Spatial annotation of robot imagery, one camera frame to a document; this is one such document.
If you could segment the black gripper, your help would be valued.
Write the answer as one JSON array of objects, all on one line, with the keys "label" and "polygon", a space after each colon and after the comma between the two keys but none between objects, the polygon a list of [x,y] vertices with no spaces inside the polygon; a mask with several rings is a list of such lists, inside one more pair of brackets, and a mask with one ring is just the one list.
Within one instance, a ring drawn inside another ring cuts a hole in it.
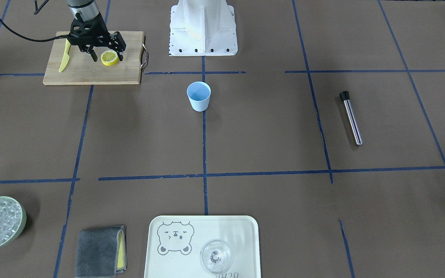
[{"label": "black gripper", "polygon": [[71,45],[78,46],[81,52],[88,52],[94,62],[98,60],[95,46],[107,47],[117,53],[119,61],[123,60],[126,43],[120,32],[108,32],[101,14],[90,20],[83,19],[81,14],[75,14],[75,17],[70,27]]}]

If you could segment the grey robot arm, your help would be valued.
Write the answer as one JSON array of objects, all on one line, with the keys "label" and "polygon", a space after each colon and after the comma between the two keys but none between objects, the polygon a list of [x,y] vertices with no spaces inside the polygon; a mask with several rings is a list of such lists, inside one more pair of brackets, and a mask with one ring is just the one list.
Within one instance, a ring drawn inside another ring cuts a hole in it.
[{"label": "grey robot arm", "polygon": [[67,40],[72,46],[78,46],[82,53],[91,55],[97,62],[94,47],[107,47],[115,51],[120,61],[126,49],[126,43],[120,32],[109,33],[104,18],[95,0],[68,0],[74,19]]}]

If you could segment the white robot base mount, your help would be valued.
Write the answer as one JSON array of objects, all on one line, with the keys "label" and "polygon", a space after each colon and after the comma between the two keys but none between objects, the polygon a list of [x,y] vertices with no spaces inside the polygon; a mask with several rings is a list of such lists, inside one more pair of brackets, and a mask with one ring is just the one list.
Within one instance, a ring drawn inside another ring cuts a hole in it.
[{"label": "white robot base mount", "polygon": [[227,1],[180,0],[170,16],[170,56],[237,55],[235,10]]}]

